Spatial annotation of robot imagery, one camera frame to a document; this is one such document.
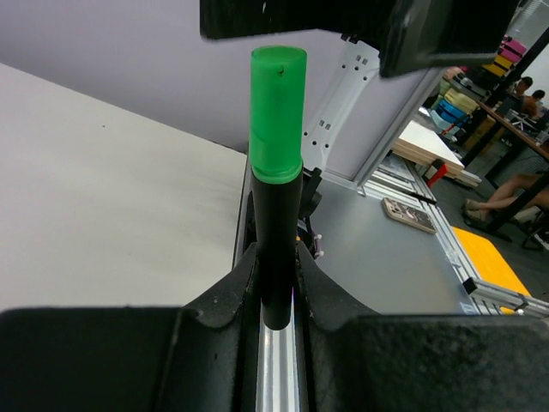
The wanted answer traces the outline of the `green pen cap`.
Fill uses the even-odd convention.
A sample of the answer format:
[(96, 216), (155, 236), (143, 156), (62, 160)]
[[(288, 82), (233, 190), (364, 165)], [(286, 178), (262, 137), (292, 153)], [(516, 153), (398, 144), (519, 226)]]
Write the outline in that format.
[(298, 47), (271, 45), (251, 53), (249, 157), (264, 183), (286, 184), (301, 172), (306, 66), (307, 54)]

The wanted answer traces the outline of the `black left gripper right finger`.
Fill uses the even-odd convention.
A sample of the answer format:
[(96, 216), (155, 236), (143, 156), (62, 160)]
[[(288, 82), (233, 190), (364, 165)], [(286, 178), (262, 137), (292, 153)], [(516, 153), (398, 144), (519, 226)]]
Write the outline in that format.
[(382, 315), (296, 251), (300, 399), (308, 411), (545, 411), (548, 327), (536, 318)]

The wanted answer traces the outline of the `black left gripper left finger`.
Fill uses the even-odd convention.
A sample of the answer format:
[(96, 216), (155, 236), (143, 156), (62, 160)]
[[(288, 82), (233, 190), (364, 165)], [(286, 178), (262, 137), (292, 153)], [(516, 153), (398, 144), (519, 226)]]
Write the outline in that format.
[(252, 411), (256, 250), (185, 306), (1, 314), (4, 411)]

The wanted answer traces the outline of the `black green-tipped marker pen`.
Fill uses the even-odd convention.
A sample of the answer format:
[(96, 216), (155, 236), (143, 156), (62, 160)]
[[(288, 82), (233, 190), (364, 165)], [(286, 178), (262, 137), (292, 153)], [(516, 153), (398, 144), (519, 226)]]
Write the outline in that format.
[(281, 183), (252, 177), (251, 191), (256, 223), (256, 274), (263, 322), (271, 330), (283, 330), (292, 310), (297, 225), (303, 169)]

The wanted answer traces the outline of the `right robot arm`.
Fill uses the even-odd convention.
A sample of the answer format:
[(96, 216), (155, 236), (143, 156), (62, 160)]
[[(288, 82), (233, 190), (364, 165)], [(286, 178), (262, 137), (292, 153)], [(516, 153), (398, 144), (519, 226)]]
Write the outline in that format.
[(305, 52), (268, 45), (250, 57), (253, 173), (286, 182), (299, 168), (325, 168), (355, 104), (382, 79), (492, 60), (516, 1), (203, 1), (204, 39), (229, 40), (318, 29), (338, 33), (343, 61), (308, 123)]

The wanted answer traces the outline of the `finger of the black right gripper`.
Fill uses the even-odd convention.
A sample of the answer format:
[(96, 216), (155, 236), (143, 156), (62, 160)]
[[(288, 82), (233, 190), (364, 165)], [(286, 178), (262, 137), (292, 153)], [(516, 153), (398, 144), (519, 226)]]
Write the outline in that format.
[(385, 78), (490, 63), (517, 1), (202, 1), (210, 40), (323, 30), (378, 50)]

